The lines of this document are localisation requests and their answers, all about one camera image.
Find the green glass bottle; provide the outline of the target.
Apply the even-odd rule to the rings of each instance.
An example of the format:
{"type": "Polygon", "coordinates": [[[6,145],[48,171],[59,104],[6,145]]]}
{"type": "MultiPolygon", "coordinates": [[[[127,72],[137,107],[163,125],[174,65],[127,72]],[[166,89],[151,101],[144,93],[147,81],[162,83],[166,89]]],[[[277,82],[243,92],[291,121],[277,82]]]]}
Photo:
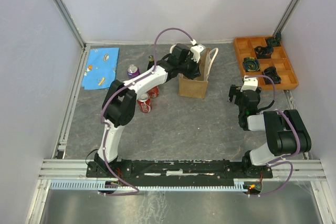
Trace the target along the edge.
{"type": "Polygon", "coordinates": [[[155,59],[153,55],[149,55],[149,62],[147,66],[147,70],[153,70],[154,69],[154,64],[155,64],[155,59]]]}

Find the red soda can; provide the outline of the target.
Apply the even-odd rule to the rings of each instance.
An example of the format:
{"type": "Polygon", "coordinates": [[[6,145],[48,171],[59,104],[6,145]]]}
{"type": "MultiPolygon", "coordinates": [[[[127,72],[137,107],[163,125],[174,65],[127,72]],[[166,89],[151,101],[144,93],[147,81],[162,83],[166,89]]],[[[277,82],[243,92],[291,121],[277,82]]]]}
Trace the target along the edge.
{"type": "Polygon", "coordinates": [[[147,93],[148,93],[148,95],[150,96],[151,99],[157,98],[159,96],[159,88],[158,88],[158,86],[153,87],[147,93]]]}

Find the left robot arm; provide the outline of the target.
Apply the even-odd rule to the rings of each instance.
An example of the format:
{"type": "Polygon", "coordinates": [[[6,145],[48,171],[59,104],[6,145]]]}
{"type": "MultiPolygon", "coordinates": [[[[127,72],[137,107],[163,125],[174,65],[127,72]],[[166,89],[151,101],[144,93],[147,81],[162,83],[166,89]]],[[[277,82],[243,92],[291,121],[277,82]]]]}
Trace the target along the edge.
{"type": "Polygon", "coordinates": [[[119,80],[112,82],[103,102],[101,119],[104,134],[94,159],[98,171],[103,176],[110,177],[116,171],[114,161],[118,157],[120,138],[124,127],[134,117],[140,96],[177,77],[178,74],[183,74],[189,79],[199,77],[201,56],[205,51],[206,47],[201,44],[192,47],[176,44],[169,54],[143,74],[125,82],[119,80]]]}

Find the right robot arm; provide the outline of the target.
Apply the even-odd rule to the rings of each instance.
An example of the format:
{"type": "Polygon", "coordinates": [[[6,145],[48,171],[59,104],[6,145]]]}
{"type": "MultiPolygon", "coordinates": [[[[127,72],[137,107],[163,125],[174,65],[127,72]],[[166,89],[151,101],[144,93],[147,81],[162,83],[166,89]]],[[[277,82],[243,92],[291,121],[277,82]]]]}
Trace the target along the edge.
{"type": "Polygon", "coordinates": [[[245,131],[264,131],[266,142],[245,153],[241,172],[254,177],[260,166],[311,150],[311,137],[297,110],[264,111],[258,108],[261,88],[247,88],[232,84],[229,102],[238,106],[238,123],[245,131]]]}

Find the purple soda can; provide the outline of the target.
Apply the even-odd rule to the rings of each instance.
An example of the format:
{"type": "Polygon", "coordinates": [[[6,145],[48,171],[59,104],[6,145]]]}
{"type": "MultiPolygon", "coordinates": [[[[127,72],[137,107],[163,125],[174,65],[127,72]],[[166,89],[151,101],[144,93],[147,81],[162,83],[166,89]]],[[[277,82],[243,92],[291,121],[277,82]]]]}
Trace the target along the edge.
{"type": "Polygon", "coordinates": [[[129,79],[135,78],[137,76],[139,76],[140,73],[140,69],[138,68],[138,66],[136,65],[129,65],[127,68],[127,75],[129,77],[129,79]]]}

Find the silver top soda can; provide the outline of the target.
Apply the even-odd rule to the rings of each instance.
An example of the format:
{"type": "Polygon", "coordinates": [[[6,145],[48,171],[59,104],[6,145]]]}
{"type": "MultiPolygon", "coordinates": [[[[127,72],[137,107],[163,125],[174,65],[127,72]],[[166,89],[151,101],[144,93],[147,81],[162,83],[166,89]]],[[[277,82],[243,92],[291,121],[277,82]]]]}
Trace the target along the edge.
{"type": "Polygon", "coordinates": [[[140,107],[140,111],[143,113],[149,113],[152,110],[151,98],[148,93],[143,93],[137,99],[140,107]]]}

